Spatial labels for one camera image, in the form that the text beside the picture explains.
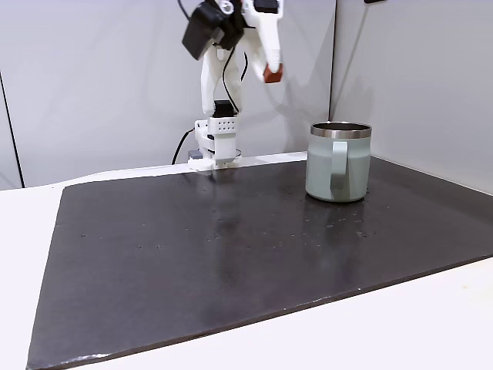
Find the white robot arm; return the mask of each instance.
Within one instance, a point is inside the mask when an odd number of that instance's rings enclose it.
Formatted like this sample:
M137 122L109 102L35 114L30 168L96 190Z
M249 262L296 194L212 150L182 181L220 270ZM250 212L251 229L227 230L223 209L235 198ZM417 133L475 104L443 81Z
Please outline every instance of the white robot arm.
M235 48L241 42L261 81L279 82L283 65L277 24L282 18L283 0L206 0L192 14L183 44L196 59L203 57L201 93L207 116L195 122L199 151L190 154L193 169L236 165L242 99ZM214 99L221 78L226 101Z

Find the black cable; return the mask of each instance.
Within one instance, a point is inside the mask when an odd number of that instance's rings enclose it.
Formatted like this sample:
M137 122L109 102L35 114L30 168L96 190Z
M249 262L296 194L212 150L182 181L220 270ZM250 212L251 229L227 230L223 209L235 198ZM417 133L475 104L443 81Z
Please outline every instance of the black cable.
M183 14L186 16L186 19L190 20L188 13L186 12L185 8L183 7L182 0L178 0L178 5L182 9Z
M191 130L185 132L185 135L183 135L181 141L178 144L178 147L176 148L175 156L173 157L173 161L172 161L171 164L175 164L176 163L176 158L178 157L179 150L182 149L183 142L185 141L185 139L188 136L188 134L191 133L194 130L195 129L191 129Z
M245 75L247 74L247 69L248 69L248 56L246 53L245 54L245 69L243 70L243 74L241 75L241 80L243 81L243 78L245 77Z
M231 54L228 57L228 60L226 60L226 64L224 65L224 69L223 69L223 84L224 84L224 89L226 89L226 94L228 94L228 98L230 98L231 104L233 104L234 109L238 113L240 110L238 109L238 107L234 103L234 100L233 100L233 98L230 95L230 91L228 90L228 87L226 86L226 81L224 80L224 74L226 73L226 68L228 67L228 64L230 64L230 60L231 60L231 58L233 58L233 54L234 54L235 50L236 50L236 46L233 48L233 50L231 50Z

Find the mug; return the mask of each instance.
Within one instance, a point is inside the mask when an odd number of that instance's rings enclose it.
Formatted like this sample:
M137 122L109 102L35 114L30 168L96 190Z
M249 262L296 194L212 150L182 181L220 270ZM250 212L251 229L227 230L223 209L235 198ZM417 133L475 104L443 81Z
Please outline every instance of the mug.
M310 129L306 190L329 202L354 202L367 193L371 126L315 123Z

